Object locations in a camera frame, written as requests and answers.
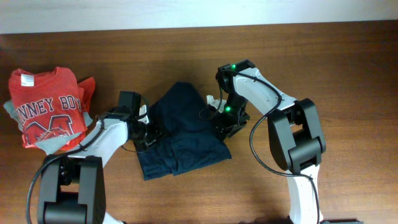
wooden table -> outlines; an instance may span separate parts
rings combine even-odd
[[[16,68],[61,66],[95,78],[92,116],[116,105],[121,90],[154,103],[176,81],[217,96],[217,67],[249,58],[279,89],[318,108],[327,144],[318,182],[325,218],[398,222],[397,21],[0,35],[0,47],[1,103]],[[27,190],[45,154],[24,149],[15,121],[0,113],[0,223],[25,223]],[[108,211],[128,223],[285,218],[286,179],[253,158],[248,136],[260,113],[253,105],[248,113],[248,128],[226,140],[233,159],[187,174],[143,181],[137,156],[118,150],[104,170]],[[276,168],[265,124],[254,143]]]

red cloth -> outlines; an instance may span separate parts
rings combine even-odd
[[[34,86],[22,86],[21,74],[33,75]],[[24,147],[34,147],[37,141],[82,132],[62,147],[68,150],[84,139],[87,127],[83,118],[86,111],[83,99],[91,100],[95,89],[94,79],[88,80],[83,86],[89,89],[85,90],[78,86],[75,75],[68,68],[56,67],[52,72],[35,75],[22,69],[13,71],[9,90],[23,126]]]

clothing pile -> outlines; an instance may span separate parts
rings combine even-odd
[[[150,107],[150,118],[160,120],[169,134],[155,146],[137,153],[144,180],[179,175],[231,159],[229,149],[217,139],[212,122],[199,118],[205,106],[191,84],[177,82]]]
[[[4,108],[18,122],[24,147],[40,148],[48,155],[70,150],[86,137],[93,122],[88,115],[93,77],[77,83],[68,68],[40,74],[17,69],[8,87],[11,100]]]

white backdrop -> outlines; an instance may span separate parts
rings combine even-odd
[[[0,0],[0,34],[398,19],[398,0]]]

dark cloth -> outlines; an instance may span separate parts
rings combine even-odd
[[[216,138],[211,121],[199,118],[199,111],[205,106],[196,89],[182,82],[151,106],[150,117],[159,118],[169,136],[137,154],[144,180],[179,175],[231,159],[226,145]]]

